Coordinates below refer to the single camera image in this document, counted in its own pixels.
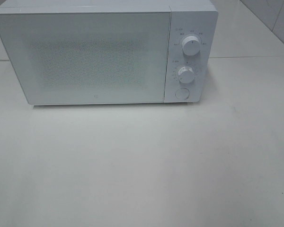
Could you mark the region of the white microwave door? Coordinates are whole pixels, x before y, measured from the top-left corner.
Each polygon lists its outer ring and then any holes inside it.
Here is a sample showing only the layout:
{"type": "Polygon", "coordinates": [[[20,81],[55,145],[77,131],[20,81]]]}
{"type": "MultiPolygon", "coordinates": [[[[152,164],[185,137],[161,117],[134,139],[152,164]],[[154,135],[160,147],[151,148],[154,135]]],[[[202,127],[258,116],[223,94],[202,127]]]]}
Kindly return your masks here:
{"type": "Polygon", "coordinates": [[[0,15],[31,105],[162,102],[169,13],[0,15]]]}

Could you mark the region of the white microwave oven body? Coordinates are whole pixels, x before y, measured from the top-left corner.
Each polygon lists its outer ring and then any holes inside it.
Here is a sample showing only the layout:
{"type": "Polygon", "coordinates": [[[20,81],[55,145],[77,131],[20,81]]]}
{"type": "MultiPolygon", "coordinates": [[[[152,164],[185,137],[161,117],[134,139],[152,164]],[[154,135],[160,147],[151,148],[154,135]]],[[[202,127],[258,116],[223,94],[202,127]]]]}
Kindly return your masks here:
{"type": "Polygon", "coordinates": [[[0,15],[110,13],[170,14],[164,99],[152,103],[198,102],[218,18],[217,9],[208,0],[7,0],[0,5],[0,15]],[[182,51],[181,41],[189,34],[201,40],[200,52],[194,56],[186,56],[182,51]],[[189,84],[180,83],[176,75],[185,66],[192,67],[196,73],[189,84]],[[180,88],[189,90],[188,99],[175,97],[180,88]]]}

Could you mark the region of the round door release button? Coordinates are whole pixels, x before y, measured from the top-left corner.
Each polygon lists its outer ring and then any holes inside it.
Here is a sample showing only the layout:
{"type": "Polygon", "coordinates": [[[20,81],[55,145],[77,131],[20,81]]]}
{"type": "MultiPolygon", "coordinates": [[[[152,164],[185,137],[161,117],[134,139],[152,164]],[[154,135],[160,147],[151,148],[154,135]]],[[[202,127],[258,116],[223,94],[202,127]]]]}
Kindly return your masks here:
{"type": "Polygon", "coordinates": [[[180,88],[175,92],[177,99],[186,100],[189,98],[189,90],[187,88],[180,88]]]}

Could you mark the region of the white microwave knob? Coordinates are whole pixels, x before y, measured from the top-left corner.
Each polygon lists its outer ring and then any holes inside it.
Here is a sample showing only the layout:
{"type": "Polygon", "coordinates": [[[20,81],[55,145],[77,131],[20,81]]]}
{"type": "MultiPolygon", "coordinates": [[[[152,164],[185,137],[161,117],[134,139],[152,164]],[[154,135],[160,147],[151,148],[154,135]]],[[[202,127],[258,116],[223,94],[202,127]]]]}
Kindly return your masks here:
{"type": "Polygon", "coordinates": [[[200,52],[201,40],[195,34],[189,34],[181,41],[182,51],[186,56],[194,56],[200,52]]]}
{"type": "Polygon", "coordinates": [[[192,67],[189,66],[181,67],[177,71],[176,75],[179,82],[182,84],[189,84],[193,82],[196,77],[195,71],[193,70],[192,67]]]}

